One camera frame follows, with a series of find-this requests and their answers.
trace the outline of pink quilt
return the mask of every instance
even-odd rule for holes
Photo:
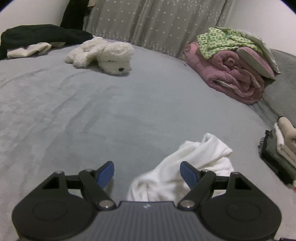
[[[264,80],[234,51],[223,50],[206,60],[198,43],[184,50],[187,63],[211,88],[245,104],[257,102],[264,91]]]

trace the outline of star pattern curtain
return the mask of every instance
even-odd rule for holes
[[[223,26],[233,0],[98,0],[86,31],[180,57],[209,27]]]

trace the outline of screw head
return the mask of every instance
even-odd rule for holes
[[[102,208],[111,208],[114,205],[114,202],[111,200],[103,200],[99,203],[100,207]]]
[[[180,202],[180,205],[184,208],[191,208],[195,205],[195,203],[192,200],[183,200]]]

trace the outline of white fur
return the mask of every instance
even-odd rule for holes
[[[134,49],[130,43],[109,43],[100,37],[95,37],[73,49],[67,55],[65,62],[78,68],[86,68],[91,62],[97,61],[99,67],[106,73],[122,75],[131,70],[130,60],[133,54]]]

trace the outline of wall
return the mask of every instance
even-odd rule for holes
[[[251,32],[269,48],[296,55],[296,14],[281,0],[235,0],[226,26]]]
[[[14,0],[0,12],[0,35],[19,25],[60,25],[69,0]]]

